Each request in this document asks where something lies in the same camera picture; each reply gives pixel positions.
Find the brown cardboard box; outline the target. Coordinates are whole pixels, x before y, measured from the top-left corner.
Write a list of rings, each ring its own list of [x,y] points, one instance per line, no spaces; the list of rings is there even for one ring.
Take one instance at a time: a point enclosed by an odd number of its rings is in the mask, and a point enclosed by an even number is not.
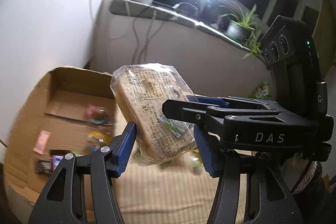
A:
[[[110,89],[112,76],[75,67],[47,73],[30,93],[11,130],[5,155],[4,183],[9,207],[21,223],[29,216],[48,176],[35,173],[35,159],[48,159],[50,150],[86,155],[92,131],[119,135],[126,125]],[[104,124],[93,124],[85,114],[88,105],[108,110]],[[41,131],[51,133],[42,155],[33,151]]]

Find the black white small snack packet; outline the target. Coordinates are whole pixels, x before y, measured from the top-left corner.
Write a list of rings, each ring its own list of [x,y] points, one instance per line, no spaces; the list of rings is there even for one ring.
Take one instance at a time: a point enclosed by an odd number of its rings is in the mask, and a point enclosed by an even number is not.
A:
[[[52,160],[35,159],[35,173],[51,175],[53,173]]]

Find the green clear jelly packet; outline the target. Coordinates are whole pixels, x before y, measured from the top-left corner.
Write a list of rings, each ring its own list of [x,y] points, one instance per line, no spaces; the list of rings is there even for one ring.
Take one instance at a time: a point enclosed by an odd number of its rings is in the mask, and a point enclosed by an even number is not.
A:
[[[189,155],[189,166],[193,174],[201,174],[203,171],[203,162],[198,149],[192,150]]]

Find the bread sandwich pack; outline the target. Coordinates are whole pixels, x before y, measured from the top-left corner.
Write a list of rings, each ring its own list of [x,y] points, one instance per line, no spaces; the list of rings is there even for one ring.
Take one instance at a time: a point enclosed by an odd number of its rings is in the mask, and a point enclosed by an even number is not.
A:
[[[170,65],[123,65],[112,74],[110,89],[128,122],[137,125],[139,165],[171,161],[196,149],[194,126],[166,118],[166,100],[192,101],[195,94]]]

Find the yellow snack packet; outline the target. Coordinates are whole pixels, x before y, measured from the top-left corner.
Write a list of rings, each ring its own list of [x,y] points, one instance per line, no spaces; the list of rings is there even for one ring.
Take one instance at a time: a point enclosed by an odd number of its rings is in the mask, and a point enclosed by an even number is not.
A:
[[[91,151],[96,151],[103,146],[108,145],[112,140],[110,134],[92,131],[88,134],[87,142]]]

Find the pink small sachet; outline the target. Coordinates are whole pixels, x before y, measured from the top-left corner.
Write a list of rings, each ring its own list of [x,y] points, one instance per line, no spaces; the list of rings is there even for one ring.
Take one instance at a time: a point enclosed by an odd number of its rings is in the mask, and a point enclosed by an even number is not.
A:
[[[51,136],[50,132],[41,131],[39,136],[38,136],[37,142],[35,143],[33,151],[38,153],[39,155],[44,154],[45,147],[47,145],[47,142],[48,142],[50,136]]]

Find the grey window sill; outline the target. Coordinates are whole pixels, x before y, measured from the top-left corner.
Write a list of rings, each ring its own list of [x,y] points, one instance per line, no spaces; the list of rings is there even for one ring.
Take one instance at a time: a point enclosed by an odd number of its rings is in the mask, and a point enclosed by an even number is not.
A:
[[[249,55],[251,52],[248,47],[238,43],[237,40],[232,39],[224,32],[220,32],[219,30],[210,27],[203,22],[199,22],[179,14],[175,10],[168,10],[163,7],[147,5],[131,0],[111,0],[111,3],[109,4],[109,12],[113,15],[130,16],[143,19],[152,19],[153,14],[155,14],[155,20],[172,22],[191,29],[197,29],[210,36],[221,39],[222,41],[227,42],[236,48],[246,51],[246,55]]]

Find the white cabinet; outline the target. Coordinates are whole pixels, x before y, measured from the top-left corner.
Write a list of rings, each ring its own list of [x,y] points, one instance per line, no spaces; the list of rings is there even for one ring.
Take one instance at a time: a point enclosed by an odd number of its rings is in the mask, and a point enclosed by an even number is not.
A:
[[[84,67],[102,0],[1,0],[1,141],[50,70]]]

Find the potted spider plant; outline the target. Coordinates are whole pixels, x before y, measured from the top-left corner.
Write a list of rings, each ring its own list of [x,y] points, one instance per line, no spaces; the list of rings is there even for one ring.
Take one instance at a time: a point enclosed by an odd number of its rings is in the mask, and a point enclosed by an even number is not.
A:
[[[241,42],[249,49],[249,52],[243,58],[246,59],[248,56],[261,56],[263,54],[261,42],[257,38],[257,33],[260,28],[255,21],[258,17],[256,13],[256,3],[252,6],[252,9],[247,12],[243,12],[241,7],[239,7],[239,13],[224,5],[221,5],[221,7],[230,11],[229,13],[218,16],[218,19],[230,18],[226,34],[237,42]]]

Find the green snack bag background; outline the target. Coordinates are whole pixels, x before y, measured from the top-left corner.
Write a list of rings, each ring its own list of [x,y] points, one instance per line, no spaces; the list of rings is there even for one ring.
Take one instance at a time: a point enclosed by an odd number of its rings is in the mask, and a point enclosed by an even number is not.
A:
[[[270,85],[267,81],[264,81],[253,91],[251,98],[263,100],[266,97],[271,97]]]

